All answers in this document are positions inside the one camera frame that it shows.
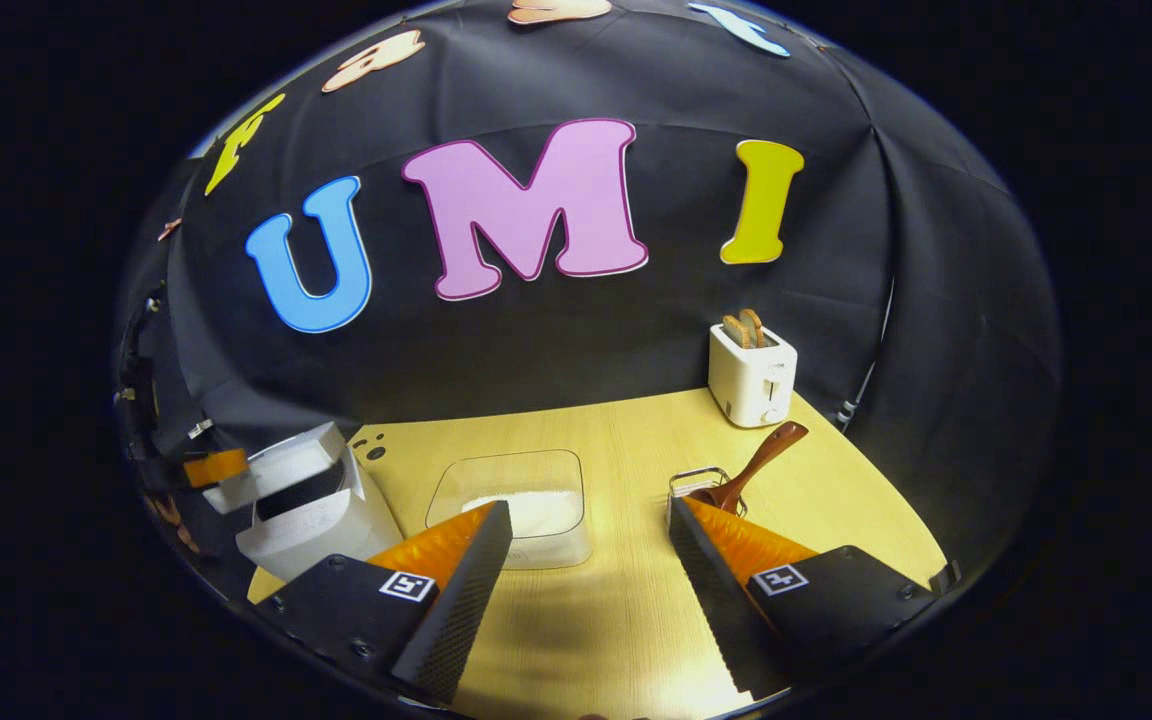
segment wooden spoon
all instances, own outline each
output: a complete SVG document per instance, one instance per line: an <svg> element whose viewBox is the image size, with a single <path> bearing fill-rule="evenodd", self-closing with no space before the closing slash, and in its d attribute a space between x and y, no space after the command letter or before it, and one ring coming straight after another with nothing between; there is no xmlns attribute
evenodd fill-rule
<svg viewBox="0 0 1152 720"><path fill-rule="evenodd" d="M788 420L782 423L781 427L772 430L772 434L764 439L763 445L758 446L758 450L755 450L755 455L750 457L749 465L745 465L744 470L740 471L730 483L721 484L721 486L712 488L697 488L687 493L692 500L699 500L708 505L714 505L719 510L722 511L736 511L736 502L740 501L740 492L745 488L745 484L750 479L753 479L755 473L763 470L763 465L767 465L768 462L776 458L776 455L786 452L788 447L803 439L803 435L808 434L808 429L803 425L795 423L795 420Z"/></svg>

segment blue letter u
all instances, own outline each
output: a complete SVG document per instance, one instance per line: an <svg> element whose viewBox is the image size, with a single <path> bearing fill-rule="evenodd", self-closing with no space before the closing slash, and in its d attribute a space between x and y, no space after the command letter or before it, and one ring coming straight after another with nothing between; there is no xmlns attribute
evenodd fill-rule
<svg viewBox="0 0 1152 720"><path fill-rule="evenodd" d="M357 195L357 177L334 179L305 198L305 214L319 219L323 236L335 265L338 282L326 295L305 290L296 272L296 260L287 243L291 215L274 215L247 236L247 253L256 259L256 268L265 283L265 293L279 318L302 333L334 331L357 318L371 296L371 266L367 251L358 234L358 220L353 217L349 200Z"/></svg>

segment light wood tabletop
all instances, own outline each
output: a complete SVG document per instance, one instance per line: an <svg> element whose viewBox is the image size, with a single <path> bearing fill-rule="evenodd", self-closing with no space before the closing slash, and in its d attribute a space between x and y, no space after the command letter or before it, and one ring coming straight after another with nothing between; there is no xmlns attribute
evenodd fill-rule
<svg viewBox="0 0 1152 720"><path fill-rule="evenodd" d="M745 488L746 520L817 552L854 544L927 588L945 556L904 498L796 393L790 419L809 434ZM425 529L435 486L458 460L531 450L579 457L593 555L573 568L500 574L454 710L672 720L749 705L749 692L737 692L727 674L664 516L673 475L718 465L735 477L772 429L735 427L707 388L362 429L351 445L367 445L355 455L404 537ZM369 460L376 447L384 455ZM257 570L248 598L257 602L279 585Z"/></svg>

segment letter m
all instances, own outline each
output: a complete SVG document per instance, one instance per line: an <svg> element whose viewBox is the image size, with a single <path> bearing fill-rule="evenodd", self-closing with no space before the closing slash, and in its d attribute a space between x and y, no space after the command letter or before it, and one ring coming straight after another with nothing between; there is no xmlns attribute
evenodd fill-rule
<svg viewBox="0 0 1152 720"><path fill-rule="evenodd" d="M444 276L442 300L470 300L500 286L500 270L483 260L475 232L525 281L540 275L550 236L563 218L564 275L608 275L639 268L649 250L634 236L626 195L626 147L634 126L622 120L575 120L554 128L531 182L523 187L473 141L439 145L403 165L420 183L434 220Z"/></svg>

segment transparent bowl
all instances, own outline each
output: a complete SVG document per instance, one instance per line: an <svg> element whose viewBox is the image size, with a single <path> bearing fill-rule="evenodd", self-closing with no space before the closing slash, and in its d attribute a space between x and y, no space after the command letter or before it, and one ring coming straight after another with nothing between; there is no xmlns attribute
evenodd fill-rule
<svg viewBox="0 0 1152 720"><path fill-rule="evenodd" d="M568 568L593 552L585 523L585 480L575 452L516 452L453 462L430 500L425 528L493 500L509 503L513 541L506 570Z"/></svg>

